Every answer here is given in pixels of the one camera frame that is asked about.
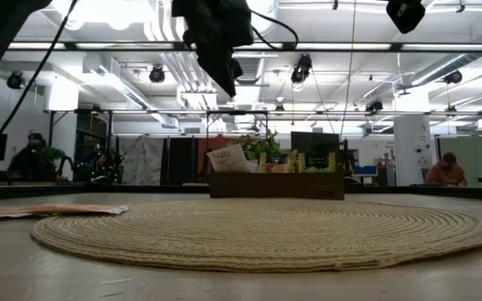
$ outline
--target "jute rug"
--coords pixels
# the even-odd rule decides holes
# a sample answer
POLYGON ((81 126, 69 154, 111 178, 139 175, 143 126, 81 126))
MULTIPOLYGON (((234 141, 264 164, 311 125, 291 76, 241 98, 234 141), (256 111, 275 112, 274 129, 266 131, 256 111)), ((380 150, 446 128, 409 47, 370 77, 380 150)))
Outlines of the jute rug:
POLYGON ((236 272, 383 268, 482 246, 462 213, 374 203, 230 199, 150 202, 119 216, 50 217, 33 237, 120 263, 236 272))

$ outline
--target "wooden box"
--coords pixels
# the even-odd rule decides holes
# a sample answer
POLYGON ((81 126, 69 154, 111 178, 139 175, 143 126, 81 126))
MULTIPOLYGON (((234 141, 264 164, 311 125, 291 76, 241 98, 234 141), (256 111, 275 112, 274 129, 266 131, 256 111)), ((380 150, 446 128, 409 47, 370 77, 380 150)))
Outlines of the wooden box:
POLYGON ((345 198, 341 168, 332 173, 216 173, 210 176, 209 191, 211 198, 345 198))

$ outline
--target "ceiling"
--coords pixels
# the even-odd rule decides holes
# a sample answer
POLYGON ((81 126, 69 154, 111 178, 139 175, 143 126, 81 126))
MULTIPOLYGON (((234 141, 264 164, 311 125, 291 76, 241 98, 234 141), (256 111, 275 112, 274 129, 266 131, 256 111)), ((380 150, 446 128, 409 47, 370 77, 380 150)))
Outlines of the ceiling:
MULTIPOLYGON (((249 0, 250 5, 256 5, 258 0, 249 0)), ((482 42, 482 1, 464 0, 466 9, 456 13, 458 0, 424 0, 428 8, 427 14, 418 27, 409 34, 400 34, 385 13, 386 2, 373 0, 357 0, 356 13, 354 0, 340 0, 337 10, 332 10, 332 1, 315 0, 279 0, 277 19, 290 25, 299 35, 301 42, 378 42, 378 43, 477 43, 482 42)), ((86 41, 147 41, 143 20, 148 17, 143 9, 147 0, 127 0, 118 3, 117 15, 120 18, 136 20, 125 30, 114 30, 101 20, 85 22, 79 30, 64 30, 61 40, 86 41)), ((50 41, 56 33, 62 17, 54 9, 48 7, 33 13, 17 36, 17 40, 50 41)), ((281 27, 274 26, 267 35, 269 41, 286 42, 293 39, 292 35, 281 27)), ((179 84, 165 67, 166 79, 161 84, 153 84, 148 74, 155 64, 164 64, 162 57, 156 52, 102 52, 98 53, 102 60, 114 59, 121 66, 121 77, 130 83, 138 92, 147 97, 158 109, 179 110, 182 107, 176 100, 179 84)), ((44 53, 7 52, 3 58, 6 62, 38 62, 44 53)), ((49 62, 64 69, 69 61, 79 61, 86 54, 56 53, 49 62)), ((323 105, 329 110, 343 111, 364 110, 364 104, 369 100, 364 96, 385 81, 395 81, 400 84, 411 74, 415 74, 429 65, 444 59, 447 54, 421 53, 310 53, 313 62, 313 72, 305 81, 301 91, 294 91, 289 81, 291 68, 296 64, 299 53, 273 53, 264 61, 263 78, 257 87, 238 87, 240 90, 257 89, 258 93, 251 104, 252 109, 267 108, 272 110, 278 103, 277 97, 283 97, 286 110, 322 110, 323 105)), ((473 99, 482 95, 482 58, 459 69, 464 80, 456 87, 445 84, 430 83, 425 87, 429 91, 429 103, 432 110, 444 110, 448 103, 458 103, 462 99, 473 99)), ((83 88, 80 93, 81 102, 93 102, 106 109, 124 110, 131 108, 120 92, 105 83, 94 81, 91 74, 71 73, 83 88)), ((235 106, 236 99, 229 98, 219 87, 217 103, 221 108, 229 104, 235 106)), ((387 89, 377 91, 385 110, 392 109, 394 99, 392 85, 387 89)), ((482 110, 482 99, 468 105, 465 110, 482 110)), ((299 119, 322 120, 321 116, 297 116, 299 119)), ((290 115, 276 117, 291 119, 290 115)), ((121 120, 146 120, 142 117, 122 116, 121 120)), ((470 116, 461 119, 477 120, 470 116)))

